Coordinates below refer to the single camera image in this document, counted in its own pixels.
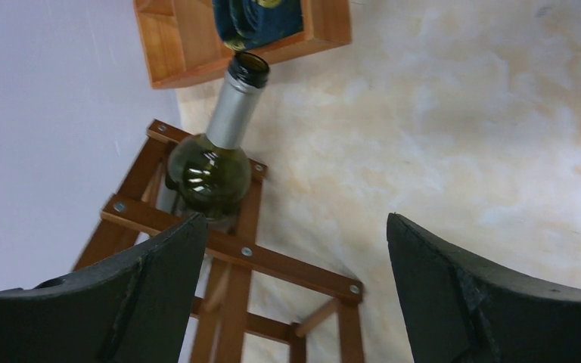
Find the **green glass bottle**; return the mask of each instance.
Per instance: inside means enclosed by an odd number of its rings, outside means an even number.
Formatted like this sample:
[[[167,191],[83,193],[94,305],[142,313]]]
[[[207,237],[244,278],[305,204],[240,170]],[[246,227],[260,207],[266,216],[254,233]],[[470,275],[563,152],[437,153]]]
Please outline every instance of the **green glass bottle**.
[[[233,216],[250,187],[250,164],[241,141],[268,80],[269,65],[251,53],[238,53],[205,134],[187,137],[168,160],[166,186],[185,208],[211,221]]]

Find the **wooden frame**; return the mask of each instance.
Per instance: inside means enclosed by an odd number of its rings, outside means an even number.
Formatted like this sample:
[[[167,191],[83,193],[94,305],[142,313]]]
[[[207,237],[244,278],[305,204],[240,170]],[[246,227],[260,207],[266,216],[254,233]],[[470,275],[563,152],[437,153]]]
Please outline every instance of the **wooden frame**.
[[[101,222],[74,269],[91,265],[135,244],[138,233],[155,235],[180,217],[155,207],[169,152],[188,134],[154,120],[141,149],[116,194],[101,211]],[[344,363],[363,363],[358,305],[360,281],[335,274],[256,245],[259,202],[266,166],[251,160],[253,183],[241,205],[234,234],[210,231],[206,252],[213,256],[205,298],[195,298],[191,316],[199,319],[191,362],[241,361],[244,334],[288,344],[291,363],[306,362],[306,335],[331,314],[338,315]],[[302,322],[287,324],[247,311],[253,271],[331,296]]]
[[[252,52],[271,64],[351,43],[348,0],[301,0],[303,31]],[[153,88],[220,78],[232,56],[216,34],[211,0],[135,0]]]

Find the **white wall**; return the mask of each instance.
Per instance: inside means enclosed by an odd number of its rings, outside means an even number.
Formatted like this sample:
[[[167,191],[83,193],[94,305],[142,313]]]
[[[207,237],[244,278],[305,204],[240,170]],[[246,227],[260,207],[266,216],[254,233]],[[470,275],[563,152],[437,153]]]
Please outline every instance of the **white wall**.
[[[0,290],[70,270],[153,118],[132,1],[0,1]]]
[[[244,146],[269,166],[258,240],[355,275],[368,363],[411,361],[390,269],[398,212],[518,271],[581,287],[581,0],[352,0],[353,44],[272,67]],[[219,83],[178,90],[204,130]],[[251,311],[325,298],[256,274]],[[309,361],[337,361],[334,324]],[[247,341],[244,361],[283,362]]]

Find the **wooden shelf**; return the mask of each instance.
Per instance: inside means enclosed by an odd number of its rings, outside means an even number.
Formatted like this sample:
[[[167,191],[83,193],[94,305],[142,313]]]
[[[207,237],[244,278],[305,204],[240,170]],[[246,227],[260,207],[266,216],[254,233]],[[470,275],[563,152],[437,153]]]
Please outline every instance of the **wooden shelf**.
[[[215,30],[212,0],[135,0],[153,88],[222,77],[233,52]],[[351,43],[348,0],[301,0],[303,31],[251,50],[270,64]]]

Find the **metal bolt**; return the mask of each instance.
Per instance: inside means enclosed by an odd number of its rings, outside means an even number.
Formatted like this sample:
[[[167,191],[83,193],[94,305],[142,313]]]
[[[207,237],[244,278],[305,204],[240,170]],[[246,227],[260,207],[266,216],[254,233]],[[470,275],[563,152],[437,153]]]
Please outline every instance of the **metal bolt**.
[[[117,212],[119,212],[119,213],[122,213],[123,211],[125,211],[125,210],[126,210],[126,204],[125,204],[124,202],[116,202],[116,203],[115,203],[115,204],[112,206],[112,208],[113,208],[114,210],[116,210]]]
[[[241,249],[241,254],[246,256],[246,257],[251,257],[253,255],[253,250],[251,250],[248,247],[244,247]]]

